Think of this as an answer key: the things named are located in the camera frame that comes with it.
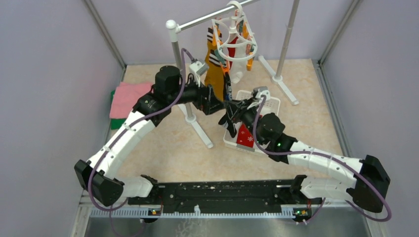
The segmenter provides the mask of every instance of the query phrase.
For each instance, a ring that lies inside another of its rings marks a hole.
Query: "pink towel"
[[[125,119],[128,117],[132,107],[137,103],[137,100],[147,94],[153,83],[144,82],[140,84],[129,84],[121,82],[115,90],[114,99],[112,100],[111,112],[109,117],[111,119]]]

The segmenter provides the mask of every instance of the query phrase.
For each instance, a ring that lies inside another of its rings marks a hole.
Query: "gray floor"
[[[370,237],[365,219],[351,208],[323,208],[308,226],[283,219],[160,219],[145,224],[141,237]],[[138,219],[115,218],[116,231],[131,236]],[[114,237],[109,218],[91,218],[85,237]]]

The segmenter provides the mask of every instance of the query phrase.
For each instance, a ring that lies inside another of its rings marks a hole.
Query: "metal rod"
[[[320,61],[319,61],[320,66],[322,66],[326,62],[326,59],[329,56],[330,51],[336,45],[338,39],[342,35],[343,30],[348,25],[350,19],[352,18],[353,14],[355,13],[355,10],[358,8],[358,6],[361,2],[362,2],[362,0],[353,0],[352,1],[352,3],[349,6],[347,12],[345,13],[345,16],[343,17],[342,21],[340,22],[339,26],[337,27],[335,34],[333,34],[332,39],[330,40],[328,46],[326,47],[326,50],[323,52],[322,57],[320,58]]]
[[[96,10],[96,7],[92,3],[91,0],[83,0],[86,7],[88,8],[90,14],[92,15],[97,27],[99,28],[99,31],[102,35],[102,37],[105,39],[106,44],[108,45],[109,49],[111,50],[112,54],[118,61],[119,65],[122,68],[126,68],[124,59],[121,56],[121,53],[119,52],[117,46],[115,45],[115,42],[112,40],[111,36],[109,35],[108,30],[106,29],[105,24],[102,21],[102,18],[100,18],[99,13]]]
[[[287,25],[287,32],[285,33],[284,44],[282,45],[281,57],[279,58],[278,68],[276,70],[276,78],[279,78],[282,73],[282,67],[284,66],[285,56],[287,55],[288,45],[290,44],[291,32],[294,27],[295,16],[297,15],[298,4],[300,0],[294,0],[293,8],[291,10],[290,20]]]
[[[246,6],[246,5],[249,5],[249,4],[254,3],[254,2],[257,2],[257,1],[260,1],[260,0],[246,0],[246,1],[241,2],[240,5],[241,6]],[[186,30],[188,28],[191,28],[193,26],[196,26],[196,25],[199,25],[199,24],[201,24],[203,22],[206,22],[206,21],[208,21],[210,19],[213,19],[213,18],[215,18],[217,16],[223,15],[223,14],[229,12],[229,11],[232,11],[235,8],[236,7],[233,6],[233,5],[227,6],[227,7],[223,8],[223,9],[217,10],[217,11],[215,11],[213,13],[210,13],[208,15],[202,16],[202,17],[197,18],[197,19],[195,19],[193,21],[184,23],[184,24],[180,25],[179,28],[180,28],[181,31]]]
[[[174,54],[174,59],[176,61],[176,66],[177,68],[179,68],[180,70],[182,70],[182,59],[180,57],[180,48],[179,48],[179,42],[172,42],[171,46],[173,48],[173,54]],[[193,118],[194,114],[192,113],[192,107],[190,103],[185,104],[186,107],[186,114],[188,116],[188,118]]]

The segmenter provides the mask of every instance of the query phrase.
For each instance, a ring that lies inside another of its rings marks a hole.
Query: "black and white robotic arm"
[[[267,87],[255,88],[252,98],[246,100],[220,102],[214,96],[211,86],[201,84],[200,75],[206,71],[206,68],[205,62],[202,61],[197,60],[191,64],[192,76],[191,74],[188,76],[188,83],[177,103],[192,102],[198,110],[203,111],[206,115],[225,109],[226,114],[221,118],[219,124],[225,126],[232,137],[237,133],[234,124],[238,122],[242,122],[249,131],[252,131],[262,98],[264,97],[266,100],[270,98]],[[170,109],[133,126],[130,126],[130,124],[146,115],[160,111],[173,102],[179,94],[180,80],[181,76],[178,68],[173,66],[162,67],[156,74],[152,91],[138,99],[126,122],[117,133],[90,159],[87,161],[79,160],[76,163],[75,171],[79,183],[85,190],[88,190],[88,180],[94,170],[93,168],[98,166],[93,174],[91,192],[104,206],[114,204],[121,197],[140,197],[149,204],[160,203],[160,200],[157,199],[163,195],[161,191],[163,186],[159,186],[156,180],[148,176],[142,176],[129,183],[124,183],[116,179],[116,175],[132,149],[170,114]],[[256,124],[255,139],[260,145],[266,146],[265,150],[268,156],[274,161],[307,167],[330,177],[314,178],[298,175],[287,185],[287,193],[289,193],[290,198],[295,200],[296,203],[304,203],[313,198],[342,199],[352,201],[368,211],[382,211],[382,202],[352,171],[330,158],[318,154],[329,154],[330,157],[344,162],[366,178],[385,197],[390,179],[377,158],[367,156],[365,159],[358,159],[326,153],[306,145],[296,138],[287,136],[283,133],[284,129],[285,125],[274,113],[266,114]],[[297,151],[304,151],[305,153],[290,153]],[[106,156],[98,164],[105,152]],[[279,188],[279,186],[276,185],[276,187],[270,189],[272,198],[281,198],[278,197],[279,191],[276,188]]]

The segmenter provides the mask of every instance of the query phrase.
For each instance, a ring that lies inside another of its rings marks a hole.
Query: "table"
[[[268,62],[276,68],[278,60]],[[161,66],[163,64],[128,66],[124,82],[154,81]],[[284,132],[287,135],[318,149],[341,155],[312,61],[286,60],[282,76],[300,104],[291,105],[280,89],[270,82],[268,74],[257,61],[251,72],[246,73],[238,84],[232,85],[233,97],[239,90],[252,91],[258,86],[268,86],[271,96],[281,100],[279,118],[286,125]],[[225,129],[218,125],[224,110],[205,116],[192,108],[198,123],[214,143],[213,148],[206,148],[195,130],[186,123],[181,110],[175,106],[172,113],[134,148],[121,166],[118,177],[146,174],[159,182],[293,179],[298,174],[326,177],[314,170],[274,162],[268,157],[224,146]]]

